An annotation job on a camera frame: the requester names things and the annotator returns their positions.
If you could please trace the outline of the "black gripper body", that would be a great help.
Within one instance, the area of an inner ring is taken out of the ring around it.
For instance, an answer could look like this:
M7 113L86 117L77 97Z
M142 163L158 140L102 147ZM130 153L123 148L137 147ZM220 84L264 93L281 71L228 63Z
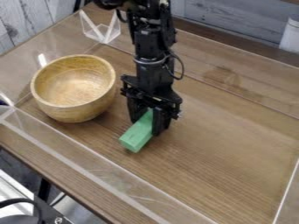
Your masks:
M134 58L135 76L122 74L121 95L138 99L148 109L160 108L177 119L182 98L173 92L173 81L180 80L173 74L173 57L158 60Z

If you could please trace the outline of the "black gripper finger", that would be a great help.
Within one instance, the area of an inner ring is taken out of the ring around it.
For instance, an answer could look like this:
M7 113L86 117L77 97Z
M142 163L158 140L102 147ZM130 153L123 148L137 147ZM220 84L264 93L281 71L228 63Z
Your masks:
M157 137L169 127L169 113L162 108L153 108L152 134Z
M130 122L134 123L146 111L146 106L141 103L138 99L126 99L126 108Z

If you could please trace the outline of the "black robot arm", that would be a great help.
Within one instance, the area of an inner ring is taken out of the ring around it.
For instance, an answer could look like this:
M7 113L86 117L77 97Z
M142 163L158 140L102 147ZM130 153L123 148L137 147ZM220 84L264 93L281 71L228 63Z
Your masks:
M150 110L152 134L168 129L178 117L182 98L173 92L174 64L181 61L172 50L176 30L170 0L93 0L103 10L113 10L126 24L134 45L135 75L121 75L121 95L126 98L129 118L134 122Z

